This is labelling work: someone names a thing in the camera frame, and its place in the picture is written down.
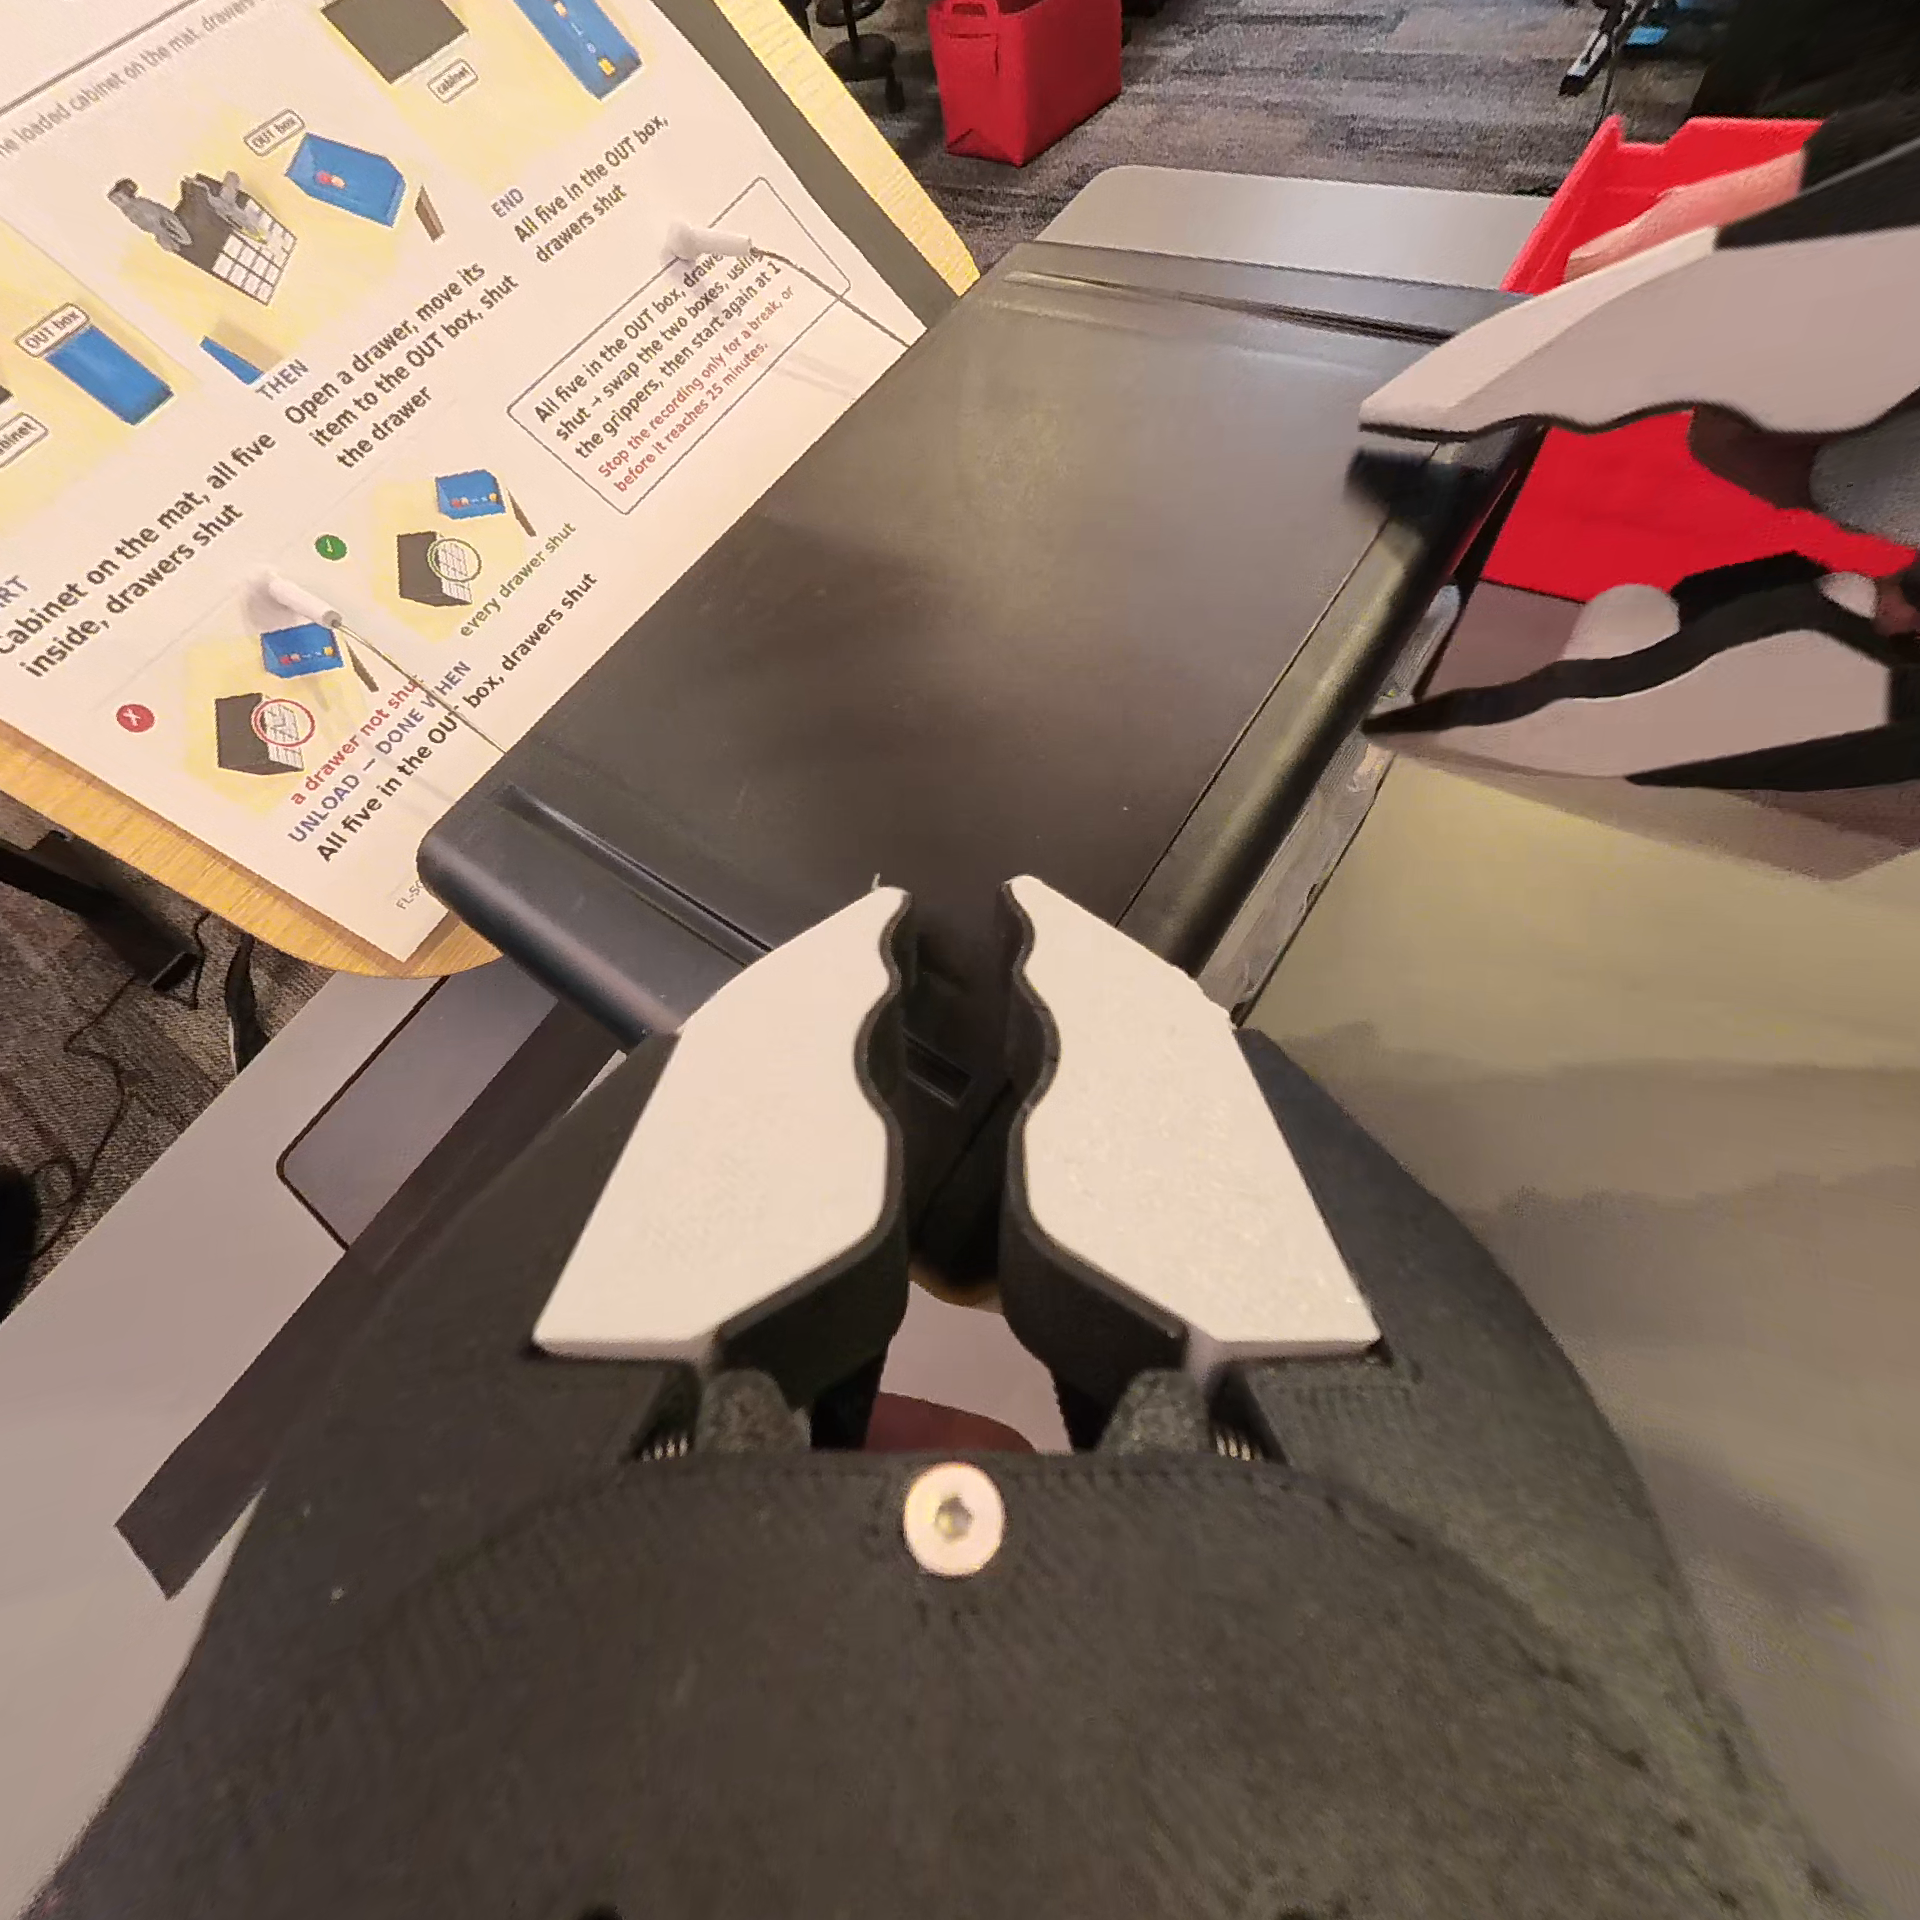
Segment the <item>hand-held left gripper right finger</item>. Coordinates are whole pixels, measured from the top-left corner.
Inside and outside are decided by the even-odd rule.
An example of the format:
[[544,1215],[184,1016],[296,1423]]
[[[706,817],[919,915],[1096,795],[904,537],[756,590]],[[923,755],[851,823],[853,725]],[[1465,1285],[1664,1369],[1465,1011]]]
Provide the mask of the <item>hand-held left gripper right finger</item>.
[[1013,1097],[999,1297],[1090,1451],[1172,1374],[1202,1416],[1273,1364],[1380,1355],[1382,1327],[1232,1016],[1039,875],[1001,891]]

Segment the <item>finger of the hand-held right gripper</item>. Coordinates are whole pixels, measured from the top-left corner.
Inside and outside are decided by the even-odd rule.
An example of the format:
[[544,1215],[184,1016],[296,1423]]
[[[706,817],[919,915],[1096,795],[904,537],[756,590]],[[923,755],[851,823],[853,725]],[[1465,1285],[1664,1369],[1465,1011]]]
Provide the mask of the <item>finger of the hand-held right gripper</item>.
[[1719,793],[1916,781],[1916,574],[1719,570],[1609,587],[1564,651],[1364,723],[1403,755]]
[[1916,108],[1845,108],[1796,148],[1675,185],[1596,235],[1561,283],[1377,387],[1359,423],[1465,441],[1709,409],[1837,438],[1916,397],[1916,298]]

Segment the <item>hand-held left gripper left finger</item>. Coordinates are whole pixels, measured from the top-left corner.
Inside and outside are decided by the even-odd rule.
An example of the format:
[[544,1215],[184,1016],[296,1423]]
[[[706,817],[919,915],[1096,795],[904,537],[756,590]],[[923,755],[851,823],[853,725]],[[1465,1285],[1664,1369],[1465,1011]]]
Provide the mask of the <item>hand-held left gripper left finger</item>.
[[869,1439],[908,1304],[911,894],[875,883],[673,1037],[534,1326],[559,1362],[756,1372],[822,1447]]

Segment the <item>black drawer cabinet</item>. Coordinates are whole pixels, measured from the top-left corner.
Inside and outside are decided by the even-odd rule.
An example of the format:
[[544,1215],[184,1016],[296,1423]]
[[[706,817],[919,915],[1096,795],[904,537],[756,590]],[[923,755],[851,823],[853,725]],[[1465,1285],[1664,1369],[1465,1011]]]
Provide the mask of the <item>black drawer cabinet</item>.
[[1001,887],[1209,972],[1533,455],[1362,404],[1513,302],[1009,251],[426,833],[422,880],[626,1043],[904,890],[911,1232],[980,1282]]

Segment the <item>red plastic bin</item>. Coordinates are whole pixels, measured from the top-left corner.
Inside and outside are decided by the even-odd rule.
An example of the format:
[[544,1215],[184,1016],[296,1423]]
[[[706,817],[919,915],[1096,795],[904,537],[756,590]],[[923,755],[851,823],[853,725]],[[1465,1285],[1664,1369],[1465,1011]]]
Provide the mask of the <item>red plastic bin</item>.
[[[1792,154],[1812,131],[1811,117],[1699,116],[1662,141],[1636,141],[1610,116],[1551,196],[1500,289],[1552,289],[1575,249],[1640,218],[1669,190]],[[1868,576],[1897,574],[1915,557],[1909,545],[1735,488],[1693,459],[1689,418],[1669,413],[1596,435],[1552,430],[1486,576],[1586,603],[1621,584],[1671,587],[1709,568],[1780,554]]]

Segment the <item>dark equipment stand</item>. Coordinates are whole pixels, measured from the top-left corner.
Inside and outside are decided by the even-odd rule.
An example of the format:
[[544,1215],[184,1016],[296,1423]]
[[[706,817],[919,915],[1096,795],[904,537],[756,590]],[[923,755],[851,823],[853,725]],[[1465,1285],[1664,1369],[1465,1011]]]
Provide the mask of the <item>dark equipment stand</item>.
[[1653,29],[1658,24],[1662,1],[1591,1],[1596,11],[1592,29],[1582,47],[1563,71],[1556,94],[1563,99],[1576,99],[1594,85],[1601,87],[1601,99],[1613,97],[1621,60],[1632,35]]

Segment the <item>black tape strip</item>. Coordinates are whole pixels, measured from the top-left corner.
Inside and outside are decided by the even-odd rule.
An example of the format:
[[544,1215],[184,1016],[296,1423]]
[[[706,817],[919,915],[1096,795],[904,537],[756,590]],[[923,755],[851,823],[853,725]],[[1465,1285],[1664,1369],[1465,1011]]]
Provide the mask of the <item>black tape strip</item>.
[[161,1596],[181,1596],[243,1522],[402,1260],[421,1253],[621,1055],[617,1035],[596,1019],[566,1005],[550,1011],[161,1462],[114,1524]]

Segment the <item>black desk foot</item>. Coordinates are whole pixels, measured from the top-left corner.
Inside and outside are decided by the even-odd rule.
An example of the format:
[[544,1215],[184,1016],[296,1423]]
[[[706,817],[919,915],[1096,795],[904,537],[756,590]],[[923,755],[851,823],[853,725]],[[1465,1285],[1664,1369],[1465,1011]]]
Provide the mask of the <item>black desk foot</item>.
[[33,845],[3,837],[5,887],[69,914],[155,994],[189,983],[200,966],[198,943],[148,911],[111,874],[90,842],[49,828]]

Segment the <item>red fabric bag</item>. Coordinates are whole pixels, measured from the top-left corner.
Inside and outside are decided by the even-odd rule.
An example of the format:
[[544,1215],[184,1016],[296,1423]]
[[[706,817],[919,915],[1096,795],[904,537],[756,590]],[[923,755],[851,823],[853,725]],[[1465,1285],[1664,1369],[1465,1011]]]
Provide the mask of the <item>red fabric bag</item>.
[[1121,1],[935,1],[947,152],[1023,168],[1123,94]]

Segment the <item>black chair base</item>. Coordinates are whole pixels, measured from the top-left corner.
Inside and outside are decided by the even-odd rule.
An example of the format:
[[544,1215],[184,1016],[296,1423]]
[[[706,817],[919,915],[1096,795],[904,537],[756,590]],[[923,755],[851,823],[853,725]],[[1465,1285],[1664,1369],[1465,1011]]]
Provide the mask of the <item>black chair base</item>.
[[830,35],[824,47],[830,69],[848,87],[876,84],[885,108],[899,114],[907,105],[907,94],[897,42],[869,26],[885,6],[885,1],[814,1],[809,4],[807,19]]

